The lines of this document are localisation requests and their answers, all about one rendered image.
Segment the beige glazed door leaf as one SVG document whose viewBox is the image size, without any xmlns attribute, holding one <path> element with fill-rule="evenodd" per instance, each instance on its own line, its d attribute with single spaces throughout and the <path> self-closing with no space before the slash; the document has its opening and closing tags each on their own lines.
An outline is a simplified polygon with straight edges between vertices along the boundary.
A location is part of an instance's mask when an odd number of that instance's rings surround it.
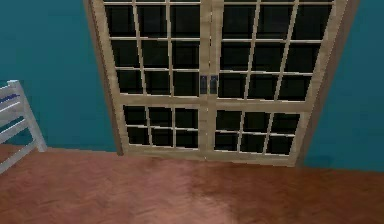
<svg viewBox="0 0 384 224">
<path fill-rule="evenodd" d="M 205 158 L 302 164 L 358 2 L 212 1 Z"/>
<path fill-rule="evenodd" d="M 84 3 L 118 154 L 205 158 L 210 0 Z"/>
</svg>

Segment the white slatted shelf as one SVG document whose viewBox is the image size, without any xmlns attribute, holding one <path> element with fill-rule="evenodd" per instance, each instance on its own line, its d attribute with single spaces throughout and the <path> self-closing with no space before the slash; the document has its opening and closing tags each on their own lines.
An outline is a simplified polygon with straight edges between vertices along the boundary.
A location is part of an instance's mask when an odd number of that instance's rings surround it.
<svg viewBox="0 0 384 224">
<path fill-rule="evenodd" d="M 46 142 L 21 83 L 18 80 L 9 80 L 6 86 L 0 88 L 0 128 L 10 124 L 19 117 L 22 117 L 21 121 L 0 132 L 0 144 L 3 144 L 23 130 L 30 132 L 32 141 L 0 163 L 0 174 L 15 165 L 34 148 L 39 152 L 47 150 Z"/>
</svg>

